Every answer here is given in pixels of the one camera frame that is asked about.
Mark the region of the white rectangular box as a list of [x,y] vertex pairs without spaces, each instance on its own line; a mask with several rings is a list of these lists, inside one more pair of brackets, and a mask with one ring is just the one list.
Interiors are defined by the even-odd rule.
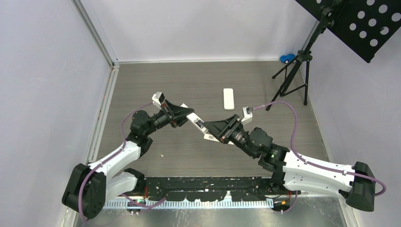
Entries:
[[208,129],[203,125],[204,121],[196,113],[191,113],[186,118],[203,134],[208,132]]

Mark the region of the white remote control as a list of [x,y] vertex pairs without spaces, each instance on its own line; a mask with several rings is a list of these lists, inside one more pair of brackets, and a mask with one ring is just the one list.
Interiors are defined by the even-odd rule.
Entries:
[[223,89],[223,107],[225,110],[234,110],[234,90],[232,88]]

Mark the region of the long white battery cover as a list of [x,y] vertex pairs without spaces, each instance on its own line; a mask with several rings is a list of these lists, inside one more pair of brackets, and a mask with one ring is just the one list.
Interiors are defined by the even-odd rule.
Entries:
[[234,145],[234,143],[231,142],[231,141],[229,141],[229,142],[222,142],[222,141],[218,140],[217,138],[215,138],[213,135],[211,135],[211,134],[209,134],[209,133],[205,133],[204,136],[203,136],[203,138],[204,138],[205,140],[210,140],[210,141],[214,141],[214,142],[219,142],[219,143],[222,143],[222,144]]

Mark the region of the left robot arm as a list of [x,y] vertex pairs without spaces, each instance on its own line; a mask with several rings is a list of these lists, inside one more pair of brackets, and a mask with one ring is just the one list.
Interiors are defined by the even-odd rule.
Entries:
[[134,196],[145,190],[144,174],[128,168],[141,158],[153,140],[150,134],[170,125],[181,127],[194,109],[177,106],[168,100],[153,102],[158,113],[150,116],[142,107],[128,115],[130,133],[123,135],[122,144],[102,159],[91,164],[77,164],[70,175],[61,202],[76,211],[83,221],[95,218],[105,203],[126,192]]

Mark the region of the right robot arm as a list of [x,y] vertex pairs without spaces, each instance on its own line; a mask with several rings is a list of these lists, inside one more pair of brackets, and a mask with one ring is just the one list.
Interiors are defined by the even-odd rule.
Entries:
[[263,129],[245,131],[235,114],[225,120],[204,122],[203,126],[219,142],[232,142],[245,154],[258,159],[258,164],[272,172],[270,189],[276,194],[284,191],[308,191],[344,199],[346,204],[362,211],[375,207],[374,175],[368,164],[330,163],[274,144]]

